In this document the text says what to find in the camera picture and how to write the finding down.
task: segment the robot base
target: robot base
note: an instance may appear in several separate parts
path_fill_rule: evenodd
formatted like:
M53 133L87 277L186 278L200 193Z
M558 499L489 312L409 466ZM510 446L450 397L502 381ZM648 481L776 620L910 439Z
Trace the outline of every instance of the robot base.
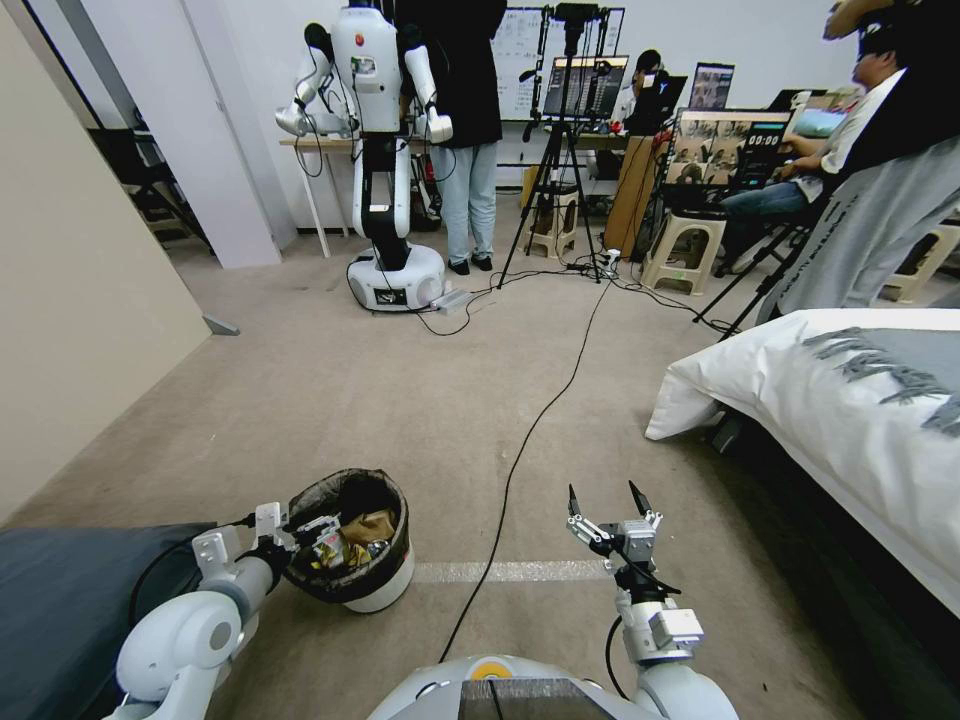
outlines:
M419 310L443 294L444 263L440 254L423 245L410 245L402 270L380 269L373 250L366 250L347 270L350 290L368 310Z

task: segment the beige carpet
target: beige carpet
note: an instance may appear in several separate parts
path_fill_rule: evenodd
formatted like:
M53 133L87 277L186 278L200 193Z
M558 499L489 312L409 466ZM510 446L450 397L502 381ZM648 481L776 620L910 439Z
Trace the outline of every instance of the beige carpet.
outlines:
M498 266L517 217L516 197L502 197ZM417 239L442 249L444 238ZM192 242L174 247L200 305L242 334L207 341L11 524L226 520L337 469L365 466L385 469L404 489L419 561L484 560L510 464L540 408L567 381L602 287L579 277L522 280L475 302L464 332L434 337L414 317L360 309L344 268L364 243L330 241L329 260L315 237L304 237L281 266L231 271ZM555 267L522 255L514 265ZM720 317L735 316L755 275ZM474 271L458 285L477 289L488 277ZM708 294L720 287L712 281ZM427 318L443 331L462 319L462 312ZM666 516L656 553L661 575L683 588L683 604L706 629L694 667L723 687L740 716L859 717L825 639L810 629L765 546L776 528L764 504L751 502L755 481L696 436L643 438L666 366L716 337L682 311L607 293L576 382L517 468L498 559L590 559L565 529L567 483L591 518L608 521L635 514L631 479ZM415 584L388 610L361 617L282 584L209 717L364 717L415 667L436 661L470 590ZM613 591L602 580L491 583L452 656L523 655L609 687L603 643ZM632 688L619 641L615 648L622 684Z

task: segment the black trash bag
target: black trash bag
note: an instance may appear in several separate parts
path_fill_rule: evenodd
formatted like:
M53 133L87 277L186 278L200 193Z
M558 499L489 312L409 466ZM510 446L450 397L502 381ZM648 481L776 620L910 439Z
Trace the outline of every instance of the black trash bag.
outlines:
M377 510L390 509L396 532L389 547L358 568L346 564L317 570L310 548L301 549L283 571L287 580L318 600L345 603L366 597L396 575L410 549L407 500L383 470L348 468L325 477L290 500L290 527L297 528L322 515L340 515L340 524Z

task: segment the beige stool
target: beige stool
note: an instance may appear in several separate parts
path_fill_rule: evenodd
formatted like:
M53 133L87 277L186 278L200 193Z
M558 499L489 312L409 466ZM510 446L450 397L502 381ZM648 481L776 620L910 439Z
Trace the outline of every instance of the beige stool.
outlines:
M540 245L546 256L554 260L572 248L577 239L577 199L576 189L561 191L553 199L538 196L528 248Z
M703 295L726 225L722 213L667 213L659 239L647 251L640 282L649 288L662 280L684 282L690 285L691 295Z
M935 236L936 241L917 262L916 271L912 275L901 275L899 272L891 275L884 283L885 297L904 304L912 303L916 299L920 288L927 284L927 280L933 277L937 268L960 244L960 221L944 221L931 230L930 235Z

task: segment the white shirt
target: white shirt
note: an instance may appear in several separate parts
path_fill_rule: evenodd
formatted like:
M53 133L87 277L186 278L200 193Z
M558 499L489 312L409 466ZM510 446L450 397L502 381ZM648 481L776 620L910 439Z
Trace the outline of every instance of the white shirt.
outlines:
M610 122L623 122L633 115L633 108L637 105L637 98L633 94L633 85L628 85L617 95L617 104L613 107Z
M847 113L843 121L837 125L836 129L830 133L830 137L827 138L823 147L817 151L817 155L820 156L820 167L824 172L836 175L843 169L853 144L900 80L903 72L903 70L898 70L864 95L860 102ZM799 175L793 178L792 182L797 184L797 187L806 196L807 201L811 203L820 197L820 193L823 192L823 178L818 175Z

